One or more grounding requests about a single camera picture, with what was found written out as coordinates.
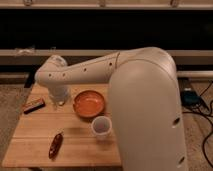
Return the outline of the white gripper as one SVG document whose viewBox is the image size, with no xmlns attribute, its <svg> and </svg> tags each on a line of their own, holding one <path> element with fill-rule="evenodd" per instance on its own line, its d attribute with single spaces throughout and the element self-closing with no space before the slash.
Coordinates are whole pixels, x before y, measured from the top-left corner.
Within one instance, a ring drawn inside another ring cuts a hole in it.
<svg viewBox="0 0 213 171">
<path fill-rule="evenodd" d="M 55 102 L 58 102 L 59 106 L 63 106 L 69 97 L 69 88 L 67 85 L 50 86 L 48 91 L 50 98 L 54 101 L 54 110 L 57 110 L 57 104 Z"/>
</svg>

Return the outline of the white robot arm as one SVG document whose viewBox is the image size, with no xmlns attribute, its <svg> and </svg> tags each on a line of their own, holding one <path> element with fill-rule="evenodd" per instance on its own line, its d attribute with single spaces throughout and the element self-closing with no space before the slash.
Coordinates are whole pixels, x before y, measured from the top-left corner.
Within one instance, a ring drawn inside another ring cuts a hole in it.
<svg viewBox="0 0 213 171">
<path fill-rule="evenodd" d="M 69 66 L 49 57 L 35 80 L 56 103 L 70 84 L 106 83 L 123 171 L 189 171 L 176 65 L 157 47 L 115 52 Z"/>
</svg>

